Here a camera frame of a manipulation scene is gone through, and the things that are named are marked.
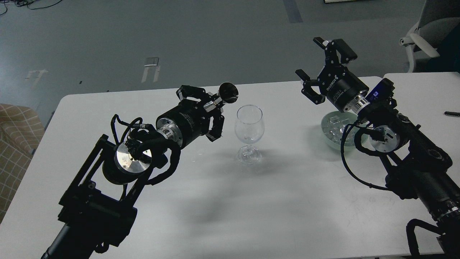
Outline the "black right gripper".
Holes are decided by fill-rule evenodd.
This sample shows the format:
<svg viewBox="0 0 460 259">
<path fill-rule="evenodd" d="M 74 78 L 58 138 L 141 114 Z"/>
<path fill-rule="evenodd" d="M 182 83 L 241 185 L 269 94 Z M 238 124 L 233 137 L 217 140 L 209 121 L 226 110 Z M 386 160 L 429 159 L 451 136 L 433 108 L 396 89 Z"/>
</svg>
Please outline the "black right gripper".
<svg viewBox="0 0 460 259">
<path fill-rule="evenodd" d="M 358 55 L 343 39 L 328 41 L 315 37 L 313 41 L 325 54 L 325 64 L 317 78 L 321 83 L 321 94 L 312 88 L 319 86 L 319 82 L 312 80 L 302 69 L 296 69 L 295 74 L 303 85 L 301 93 L 315 105 L 323 103 L 327 97 L 343 113 L 356 96 L 365 96 L 369 91 L 369 87 L 346 66 L 356 60 Z"/>
</svg>

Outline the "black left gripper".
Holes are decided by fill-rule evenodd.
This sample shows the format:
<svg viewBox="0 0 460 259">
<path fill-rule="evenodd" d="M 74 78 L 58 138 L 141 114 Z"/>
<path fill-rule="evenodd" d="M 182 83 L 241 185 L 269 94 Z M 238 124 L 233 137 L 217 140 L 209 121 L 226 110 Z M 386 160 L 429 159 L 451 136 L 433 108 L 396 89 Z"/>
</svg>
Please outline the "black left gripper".
<svg viewBox="0 0 460 259">
<path fill-rule="evenodd" d="M 213 102 L 202 87 L 181 85 L 176 90 L 179 103 L 176 107 L 160 115 L 155 123 L 156 130 L 166 139 L 176 142 L 184 149 L 199 136 L 207 136 L 214 142 L 222 136 L 225 117 L 222 109 L 207 112 L 205 105 Z"/>
</svg>

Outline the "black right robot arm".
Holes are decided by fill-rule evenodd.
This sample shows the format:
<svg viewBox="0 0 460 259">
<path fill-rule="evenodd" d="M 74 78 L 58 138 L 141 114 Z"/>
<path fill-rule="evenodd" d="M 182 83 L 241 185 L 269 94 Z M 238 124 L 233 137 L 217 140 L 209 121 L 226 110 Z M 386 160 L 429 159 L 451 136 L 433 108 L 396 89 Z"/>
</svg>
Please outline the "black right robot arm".
<svg viewBox="0 0 460 259">
<path fill-rule="evenodd" d="M 419 199 L 430 213 L 435 225 L 412 219 L 407 223 L 409 251 L 420 258 L 415 228 L 437 234 L 437 241 L 448 258 L 458 259 L 460 231 L 460 190 L 447 174 L 453 165 L 450 156 L 420 131 L 420 125 L 399 113 L 393 98 L 394 83 L 382 79 L 373 90 L 349 71 L 347 64 L 357 54 L 343 39 L 313 41 L 324 51 L 325 64 L 319 75 L 311 79 L 302 69 L 296 74 L 303 82 L 302 94 L 318 105 L 329 100 L 341 113 L 352 111 L 357 119 L 345 126 L 340 139 L 340 154 L 347 172 L 358 182 L 376 190 L 390 191 L 400 199 Z M 362 153 L 378 157 L 387 175 L 381 187 L 358 178 L 349 168 L 345 141 L 357 128 L 354 145 Z"/>
</svg>

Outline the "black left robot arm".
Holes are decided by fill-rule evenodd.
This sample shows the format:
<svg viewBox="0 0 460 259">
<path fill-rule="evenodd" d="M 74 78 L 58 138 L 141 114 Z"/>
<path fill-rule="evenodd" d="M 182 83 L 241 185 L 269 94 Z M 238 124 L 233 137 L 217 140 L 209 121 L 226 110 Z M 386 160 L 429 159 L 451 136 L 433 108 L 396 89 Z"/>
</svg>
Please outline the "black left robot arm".
<svg viewBox="0 0 460 259">
<path fill-rule="evenodd" d="M 138 210 L 135 203 L 146 186 L 171 177 L 181 151 L 200 136 L 215 141 L 222 135 L 223 106 L 237 101 L 234 84 L 222 83 L 216 93 L 180 86 L 179 103 L 145 123 L 115 114 L 114 140 L 102 135 L 70 183 L 59 205 L 61 231 L 43 259 L 88 259 L 118 247 L 129 235 Z"/>
</svg>

